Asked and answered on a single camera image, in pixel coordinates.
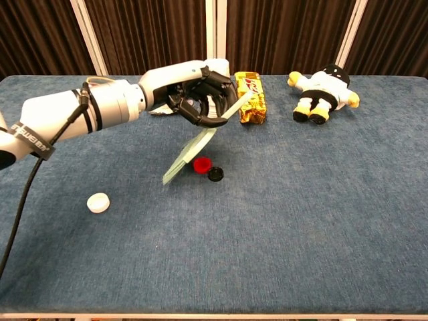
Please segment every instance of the black strap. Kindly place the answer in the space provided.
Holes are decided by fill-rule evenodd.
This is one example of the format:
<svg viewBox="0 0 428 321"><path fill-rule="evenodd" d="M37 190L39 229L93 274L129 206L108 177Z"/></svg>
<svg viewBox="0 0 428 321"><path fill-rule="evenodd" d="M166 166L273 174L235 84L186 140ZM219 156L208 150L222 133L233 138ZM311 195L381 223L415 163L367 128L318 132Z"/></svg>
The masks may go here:
<svg viewBox="0 0 428 321"><path fill-rule="evenodd" d="M76 89L72 89L72 92L76 96L76 98L79 100L79 97L80 97L79 92ZM88 134L90 134L93 130L92 130L92 124L91 124L91 120L89 118L89 114L87 110L83 112L83 117L85 118L86 127L88 127Z"/></svg>
<svg viewBox="0 0 428 321"><path fill-rule="evenodd" d="M38 133L27 127L22 122L16 122L7 131L20 141L24 142L29 148L32 149L37 155L43 158L45 161L49 159L55 150L49 142L44 140Z"/></svg>
<svg viewBox="0 0 428 321"><path fill-rule="evenodd" d="M337 99L328 92L323 92L322 90L306 90L302 92L301 98L312 98L312 101L318 101L319 99L324 99L331 105L330 110L335 110L338 105Z"/></svg>
<svg viewBox="0 0 428 321"><path fill-rule="evenodd" d="M98 103L96 102L92 94L89 95L89 99L91 101L92 107L94 108L94 112L95 112L96 130L97 131L102 130L102 119L101 119L100 107L98 107Z"/></svg>

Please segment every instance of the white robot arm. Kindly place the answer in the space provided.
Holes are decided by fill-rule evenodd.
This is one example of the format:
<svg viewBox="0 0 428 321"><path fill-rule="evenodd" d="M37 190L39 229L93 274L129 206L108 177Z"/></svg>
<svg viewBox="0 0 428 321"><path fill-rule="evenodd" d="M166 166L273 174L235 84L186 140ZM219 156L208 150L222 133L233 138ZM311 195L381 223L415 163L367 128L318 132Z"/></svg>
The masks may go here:
<svg viewBox="0 0 428 321"><path fill-rule="evenodd" d="M0 170L28 154L47 160L54 151L49 141L79 106L80 95L81 90L74 89L30 98L23 104L20 121L10 128L0 114ZM216 105L216 118L207 117L207 95ZM88 108L58 141L136 120L142 111L162 104L197 126L222 126L227 120L220 115L237 101L237 94L230 78L193 60L149 70L137 84L117 80L91 87L89 98ZM189 98L199 102L200 111L188 103Z"/></svg>

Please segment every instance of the plush doll's yellow leg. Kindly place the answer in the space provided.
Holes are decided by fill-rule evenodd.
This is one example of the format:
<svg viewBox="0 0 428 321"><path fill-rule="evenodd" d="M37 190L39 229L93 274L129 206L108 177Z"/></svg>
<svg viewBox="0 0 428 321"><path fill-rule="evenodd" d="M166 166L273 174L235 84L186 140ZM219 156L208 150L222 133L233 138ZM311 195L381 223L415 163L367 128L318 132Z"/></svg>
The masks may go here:
<svg viewBox="0 0 428 321"><path fill-rule="evenodd" d="M352 108L357 108L360 104L360 97L355 92L351 92L348 97L348 105Z"/></svg>
<svg viewBox="0 0 428 321"><path fill-rule="evenodd" d="M290 72L290 75L288 75L287 83L289 86L294 87L297 85L300 77L302 77L302 74L300 72Z"/></svg>
<svg viewBox="0 0 428 321"><path fill-rule="evenodd" d="M297 107L293 111L293 119L296 122L305 122L310 115L310 103L312 98L300 98Z"/></svg>
<svg viewBox="0 0 428 321"><path fill-rule="evenodd" d="M324 99L320 99L319 103L310 112L309 119L315 124L324 124L328 119L328 112L330 111L331 105Z"/></svg>

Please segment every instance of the white pole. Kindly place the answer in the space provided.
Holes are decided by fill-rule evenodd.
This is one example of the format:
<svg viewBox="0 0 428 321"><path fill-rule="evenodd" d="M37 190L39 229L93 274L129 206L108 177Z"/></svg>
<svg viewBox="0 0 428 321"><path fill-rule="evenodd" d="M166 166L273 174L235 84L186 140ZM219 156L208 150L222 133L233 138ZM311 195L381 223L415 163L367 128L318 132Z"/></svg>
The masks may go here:
<svg viewBox="0 0 428 321"><path fill-rule="evenodd" d="M217 28L215 21L216 0L205 0L205 20L207 24L207 59L217 56Z"/></svg>
<svg viewBox="0 0 428 321"><path fill-rule="evenodd" d="M346 59L348 59L349 51L354 42L356 32L358 31L358 26L360 25L362 14L366 9L366 4L368 0L356 0L354 10L352 11L352 16L350 18L348 28L346 29L345 36L340 46L339 54L336 58L336 65L343 68Z"/></svg>
<svg viewBox="0 0 428 321"><path fill-rule="evenodd" d="M96 38L96 34L92 26L91 18L88 13L88 8L86 8L85 1L70 0L70 2L72 3L74 15L78 20L79 28L85 40L86 47L88 48L92 63L94 64L96 74L98 76L107 76L108 71L106 63L104 62L100 45Z"/></svg>
<svg viewBox="0 0 428 321"><path fill-rule="evenodd" d="M217 58L226 58L227 0L217 0Z"/></svg>

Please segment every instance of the stuffed toy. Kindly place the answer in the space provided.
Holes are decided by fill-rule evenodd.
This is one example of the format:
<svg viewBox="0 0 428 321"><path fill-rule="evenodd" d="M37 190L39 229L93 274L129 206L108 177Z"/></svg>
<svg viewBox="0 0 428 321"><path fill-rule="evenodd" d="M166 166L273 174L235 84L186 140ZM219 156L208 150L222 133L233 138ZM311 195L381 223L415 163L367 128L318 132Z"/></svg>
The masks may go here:
<svg viewBox="0 0 428 321"><path fill-rule="evenodd" d="M358 95L348 89L348 74L335 64L326 66L310 79L300 72L292 72L287 83L303 91L293 111L293 119L296 122L309 119L321 125L329 119L328 114L333 110L339 110L345 104L353 108L360 104Z"/></svg>

